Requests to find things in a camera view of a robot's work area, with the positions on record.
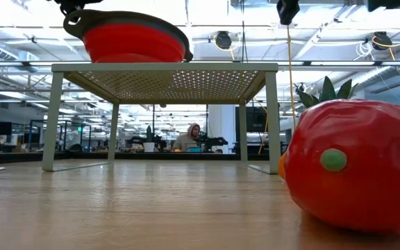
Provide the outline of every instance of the hoodie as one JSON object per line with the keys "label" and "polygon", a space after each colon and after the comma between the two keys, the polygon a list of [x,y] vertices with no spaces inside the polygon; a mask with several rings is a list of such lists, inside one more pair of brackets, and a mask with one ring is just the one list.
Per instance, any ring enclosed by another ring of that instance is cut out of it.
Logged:
{"label": "hoodie", "polygon": [[172,149],[181,149],[181,151],[186,152],[188,151],[189,148],[191,147],[197,147],[197,142],[194,141],[194,137],[192,137],[192,129],[198,126],[200,128],[200,126],[196,123],[191,124],[191,126],[189,126],[189,128],[187,129],[187,134],[185,135],[180,135],[177,140],[174,143],[174,146],[172,146]]}

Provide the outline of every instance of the green stem dot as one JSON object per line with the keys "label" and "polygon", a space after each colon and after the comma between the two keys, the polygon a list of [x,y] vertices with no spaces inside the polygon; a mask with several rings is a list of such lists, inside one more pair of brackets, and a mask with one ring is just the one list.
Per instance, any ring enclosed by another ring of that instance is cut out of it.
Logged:
{"label": "green stem dot", "polygon": [[327,149],[320,156],[320,164],[330,172],[338,172],[347,165],[347,155],[339,149]]}

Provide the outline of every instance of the desk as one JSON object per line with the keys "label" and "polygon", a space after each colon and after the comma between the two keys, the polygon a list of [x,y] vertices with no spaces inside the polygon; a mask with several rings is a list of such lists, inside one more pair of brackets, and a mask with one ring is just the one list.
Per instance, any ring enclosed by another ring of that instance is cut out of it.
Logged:
{"label": "desk", "polygon": [[[279,142],[276,63],[99,63],[52,65],[48,128],[56,128],[63,79],[113,104],[108,161],[115,159],[120,104],[231,104],[240,105],[240,160],[247,164],[246,104],[266,86],[269,138]],[[46,130],[42,169],[53,172],[56,131]],[[269,151],[269,167],[277,173],[279,143]]]}

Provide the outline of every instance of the person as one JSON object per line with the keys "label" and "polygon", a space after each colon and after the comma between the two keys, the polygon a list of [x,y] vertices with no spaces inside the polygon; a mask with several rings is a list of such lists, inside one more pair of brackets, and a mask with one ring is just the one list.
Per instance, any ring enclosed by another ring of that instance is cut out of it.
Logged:
{"label": "person", "polygon": [[200,134],[200,125],[193,123],[187,129],[187,133],[185,135],[180,135],[177,137],[177,140],[172,146],[172,150],[181,150],[182,152],[187,152],[190,147],[197,147],[197,142],[194,139],[197,139]]}

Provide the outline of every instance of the yellow cable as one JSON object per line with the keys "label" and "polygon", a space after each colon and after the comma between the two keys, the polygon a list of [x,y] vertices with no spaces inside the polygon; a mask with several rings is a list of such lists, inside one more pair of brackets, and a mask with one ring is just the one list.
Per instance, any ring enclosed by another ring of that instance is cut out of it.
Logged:
{"label": "yellow cable", "polygon": [[290,37],[290,26],[286,26],[288,35],[288,59],[290,61],[290,94],[291,94],[291,109],[292,109],[292,125],[296,130],[296,108],[294,107],[294,94],[292,91],[292,56],[291,56],[291,37]]}
{"label": "yellow cable", "polygon": [[376,41],[374,40],[374,38],[377,38],[377,37],[374,36],[374,37],[372,38],[372,42],[375,43],[375,44],[377,44],[377,45],[379,45],[379,46],[382,46],[382,47],[393,48],[393,47],[398,47],[398,46],[400,46],[400,44],[396,44],[396,45],[385,45],[385,44],[380,44],[380,43],[376,42]]}
{"label": "yellow cable", "polygon": [[393,54],[392,48],[390,47],[390,48],[388,48],[388,49],[390,50],[390,54],[392,55],[393,60],[396,60],[396,58],[394,58],[394,54]]}

